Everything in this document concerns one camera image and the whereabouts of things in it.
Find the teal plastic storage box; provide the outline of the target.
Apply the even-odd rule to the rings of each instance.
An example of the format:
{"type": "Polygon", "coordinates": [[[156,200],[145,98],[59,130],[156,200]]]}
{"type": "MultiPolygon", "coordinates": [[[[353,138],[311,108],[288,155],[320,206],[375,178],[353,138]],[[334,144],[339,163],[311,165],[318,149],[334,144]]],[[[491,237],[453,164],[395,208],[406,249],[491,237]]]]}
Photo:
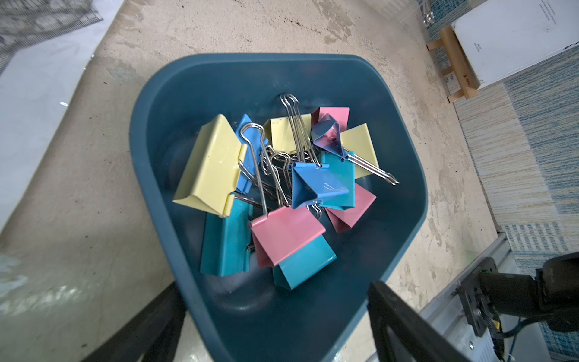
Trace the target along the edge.
{"type": "Polygon", "coordinates": [[[330,361],[367,310],[373,281],[385,281],[428,211],[422,166],[378,71],[343,54],[197,54],[169,63],[141,90],[129,132],[143,197],[182,298],[216,361],[330,361]],[[200,128],[217,115],[237,122],[283,116],[280,95],[303,113],[346,106],[349,125],[369,128],[379,166],[398,179],[369,177],[376,196],[360,221],[326,239],[336,260],[293,291],[276,287],[270,270],[253,267],[228,278],[199,271],[205,214],[173,202],[200,128]]]}

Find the yellow binder clip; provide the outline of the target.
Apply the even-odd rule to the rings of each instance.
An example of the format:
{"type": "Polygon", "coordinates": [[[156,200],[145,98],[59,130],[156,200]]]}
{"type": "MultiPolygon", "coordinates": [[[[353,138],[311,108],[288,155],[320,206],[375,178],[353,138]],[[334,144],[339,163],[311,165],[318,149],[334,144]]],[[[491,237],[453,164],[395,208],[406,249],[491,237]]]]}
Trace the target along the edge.
{"type": "Polygon", "coordinates": [[[296,144],[287,116],[268,119],[263,127],[268,143],[276,152],[296,153],[296,144]]]}
{"type": "Polygon", "coordinates": [[[247,145],[218,114],[200,129],[173,202],[221,218],[230,217],[247,145]]]}
{"type": "Polygon", "coordinates": [[[343,131],[341,134],[342,146],[349,152],[354,152],[369,163],[378,167],[378,158],[372,144],[369,128],[366,123],[343,131]]]}

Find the white binder folder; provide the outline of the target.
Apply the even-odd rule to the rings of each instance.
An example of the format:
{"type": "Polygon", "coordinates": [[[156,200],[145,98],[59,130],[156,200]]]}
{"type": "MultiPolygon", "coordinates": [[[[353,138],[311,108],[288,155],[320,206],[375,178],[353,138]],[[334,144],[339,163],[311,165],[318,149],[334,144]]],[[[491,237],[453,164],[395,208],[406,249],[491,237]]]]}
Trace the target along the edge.
{"type": "Polygon", "coordinates": [[[577,46],[578,2],[485,1],[452,28],[483,88],[577,46]]]}

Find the pink binder clip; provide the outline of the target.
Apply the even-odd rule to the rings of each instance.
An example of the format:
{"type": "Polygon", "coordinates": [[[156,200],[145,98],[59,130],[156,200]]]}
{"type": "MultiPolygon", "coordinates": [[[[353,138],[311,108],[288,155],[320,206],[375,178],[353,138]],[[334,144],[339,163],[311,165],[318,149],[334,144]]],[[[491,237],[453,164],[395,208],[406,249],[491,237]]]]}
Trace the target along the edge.
{"type": "Polygon", "coordinates": [[[259,173],[256,174],[256,185],[263,215],[250,221],[250,230],[259,268],[273,268],[323,235],[326,229],[306,208],[293,209],[282,205],[275,211],[268,211],[259,173]]]}
{"type": "Polygon", "coordinates": [[[374,194],[356,184],[355,206],[353,208],[348,208],[345,211],[331,208],[325,208],[325,210],[335,231],[343,233],[351,230],[357,224],[375,200],[376,196],[374,194]]]}
{"type": "Polygon", "coordinates": [[[338,122],[340,131],[343,132],[348,129],[349,113],[348,107],[319,107],[311,114],[311,125],[313,127],[320,120],[324,120],[326,116],[330,116],[338,122]]]}

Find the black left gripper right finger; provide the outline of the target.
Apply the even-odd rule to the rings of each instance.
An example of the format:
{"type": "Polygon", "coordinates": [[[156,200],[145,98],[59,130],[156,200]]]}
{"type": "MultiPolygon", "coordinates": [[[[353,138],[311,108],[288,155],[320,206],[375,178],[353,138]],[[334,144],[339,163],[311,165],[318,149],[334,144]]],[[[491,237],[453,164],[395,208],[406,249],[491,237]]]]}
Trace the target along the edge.
{"type": "Polygon", "coordinates": [[[380,361],[466,361],[386,283],[369,285],[368,313],[380,361]]]}

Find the wooden binder stand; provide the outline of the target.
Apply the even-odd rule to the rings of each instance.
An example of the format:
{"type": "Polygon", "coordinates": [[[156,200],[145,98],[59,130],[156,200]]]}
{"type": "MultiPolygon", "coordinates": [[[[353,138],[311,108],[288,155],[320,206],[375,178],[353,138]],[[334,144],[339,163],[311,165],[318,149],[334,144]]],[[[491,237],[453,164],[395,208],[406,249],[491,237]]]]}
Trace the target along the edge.
{"type": "Polygon", "coordinates": [[[436,41],[426,45],[428,51],[435,51],[444,48],[449,58],[450,66],[442,71],[442,76],[455,73],[460,90],[447,97],[449,103],[454,103],[461,97],[470,99],[478,95],[480,82],[468,61],[460,42],[455,34],[455,30],[448,25],[440,30],[440,37],[436,41]]]}

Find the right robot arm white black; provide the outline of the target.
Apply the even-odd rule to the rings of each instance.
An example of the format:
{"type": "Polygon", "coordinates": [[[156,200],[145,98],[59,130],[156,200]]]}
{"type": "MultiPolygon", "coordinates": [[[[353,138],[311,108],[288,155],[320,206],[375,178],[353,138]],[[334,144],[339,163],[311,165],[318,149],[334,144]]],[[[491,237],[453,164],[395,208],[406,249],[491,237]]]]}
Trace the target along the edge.
{"type": "MultiPolygon", "coordinates": [[[[368,312],[379,361],[466,361],[461,352],[383,282],[368,289],[368,312]]],[[[554,332],[578,330],[578,254],[554,257],[530,275],[500,273],[486,257],[455,291],[468,330],[498,343],[545,322],[554,332]]]]}

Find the white packaged item flat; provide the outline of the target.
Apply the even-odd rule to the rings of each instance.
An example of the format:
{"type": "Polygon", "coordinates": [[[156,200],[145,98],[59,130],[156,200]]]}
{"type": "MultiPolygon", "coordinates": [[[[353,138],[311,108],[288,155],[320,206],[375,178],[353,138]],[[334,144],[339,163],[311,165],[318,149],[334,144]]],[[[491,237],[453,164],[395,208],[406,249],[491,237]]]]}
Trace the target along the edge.
{"type": "Polygon", "coordinates": [[[1,224],[24,197],[122,4],[1,3],[1,224]]]}

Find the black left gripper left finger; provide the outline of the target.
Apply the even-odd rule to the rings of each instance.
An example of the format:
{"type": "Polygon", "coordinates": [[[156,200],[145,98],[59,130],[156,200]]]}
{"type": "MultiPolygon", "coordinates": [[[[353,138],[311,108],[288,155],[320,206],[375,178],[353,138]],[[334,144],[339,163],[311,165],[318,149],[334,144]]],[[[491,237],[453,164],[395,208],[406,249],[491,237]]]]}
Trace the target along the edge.
{"type": "Polygon", "coordinates": [[[172,283],[84,360],[172,361],[186,312],[179,288],[172,283]]]}

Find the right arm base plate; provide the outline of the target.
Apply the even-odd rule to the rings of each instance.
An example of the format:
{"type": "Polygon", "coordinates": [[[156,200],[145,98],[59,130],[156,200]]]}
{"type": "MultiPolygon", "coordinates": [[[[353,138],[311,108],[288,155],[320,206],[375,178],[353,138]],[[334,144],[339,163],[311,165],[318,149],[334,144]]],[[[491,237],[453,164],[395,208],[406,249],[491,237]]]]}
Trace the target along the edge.
{"type": "Polygon", "coordinates": [[[498,313],[491,306],[490,296],[483,290],[480,281],[481,275],[497,271],[495,260],[491,257],[484,257],[459,282],[457,294],[461,300],[467,323],[472,326],[476,337],[482,337],[489,327],[498,330],[494,323],[494,317],[498,317],[498,313]]]}

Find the blue binder clip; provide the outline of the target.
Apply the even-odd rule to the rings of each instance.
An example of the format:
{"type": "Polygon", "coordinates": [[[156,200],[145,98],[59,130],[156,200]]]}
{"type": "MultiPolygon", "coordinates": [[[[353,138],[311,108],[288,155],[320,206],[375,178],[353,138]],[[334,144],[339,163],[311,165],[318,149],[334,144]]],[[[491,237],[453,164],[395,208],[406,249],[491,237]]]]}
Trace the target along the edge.
{"type": "Polygon", "coordinates": [[[322,164],[299,111],[299,101],[292,94],[280,95],[292,131],[298,161],[292,163],[292,208],[321,205],[330,198],[346,195],[348,188],[322,164]]]}
{"type": "MultiPolygon", "coordinates": [[[[253,179],[250,179],[244,171],[241,172],[240,177],[239,177],[239,181],[238,181],[238,185],[236,188],[236,192],[243,194],[243,195],[247,195],[251,189],[251,186],[253,185],[253,181],[256,180],[256,166],[255,163],[253,162],[253,158],[251,155],[251,151],[250,151],[250,147],[248,146],[248,143],[244,140],[244,138],[241,136],[241,129],[246,125],[252,123],[251,118],[247,115],[244,114],[243,117],[241,118],[238,126],[236,127],[235,133],[238,137],[238,140],[245,146],[247,146],[247,152],[246,155],[244,156],[243,159],[243,164],[245,169],[247,170],[247,172],[253,177],[253,179]]],[[[262,145],[261,145],[261,136],[262,136],[262,132],[256,128],[248,128],[245,132],[244,132],[244,136],[247,137],[247,139],[249,139],[251,141],[251,143],[254,146],[255,152],[256,152],[256,158],[258,163],[261,162],[261,160],[259,159],[261,152],[262,152],[262,145]]]]}

